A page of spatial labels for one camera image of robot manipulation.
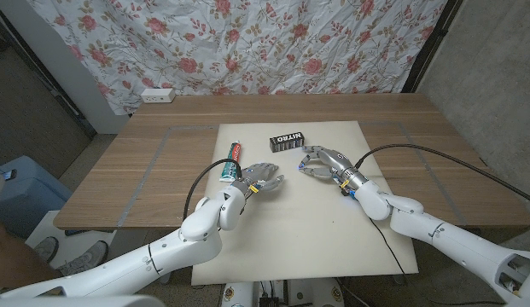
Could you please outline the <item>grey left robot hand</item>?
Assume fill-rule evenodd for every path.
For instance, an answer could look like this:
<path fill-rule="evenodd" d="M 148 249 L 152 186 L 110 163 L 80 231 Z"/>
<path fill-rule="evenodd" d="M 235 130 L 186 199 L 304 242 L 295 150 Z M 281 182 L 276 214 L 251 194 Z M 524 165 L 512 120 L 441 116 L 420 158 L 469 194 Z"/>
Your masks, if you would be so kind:
<path fill-rule="evenodd" d="M 270 191 L 277 188 L 284 179 L 284 175 L 271 177 L 277 169 L 277 165 L 267 162 L 250 165 L 242 169 L 242 177 L 236 179 L 232 186 L 247 197 L 253 193 Z"/>

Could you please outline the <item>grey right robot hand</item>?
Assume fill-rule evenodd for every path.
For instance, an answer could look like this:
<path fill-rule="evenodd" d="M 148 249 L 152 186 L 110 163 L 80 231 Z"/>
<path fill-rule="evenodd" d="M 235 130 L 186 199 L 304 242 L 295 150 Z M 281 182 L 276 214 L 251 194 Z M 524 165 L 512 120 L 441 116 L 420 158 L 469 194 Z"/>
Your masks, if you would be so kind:
<path fill-rule="evenodd" d="M 356 192 L 368 182 L 343 153 L 322 146 L 303 146 L 301 149 L 306 153 L 298 166 L 301 173 L 322 180 L 332 179 L 345 193 Z M 315 159 L 324 167 L 310 167 L 310 162 Z"/>

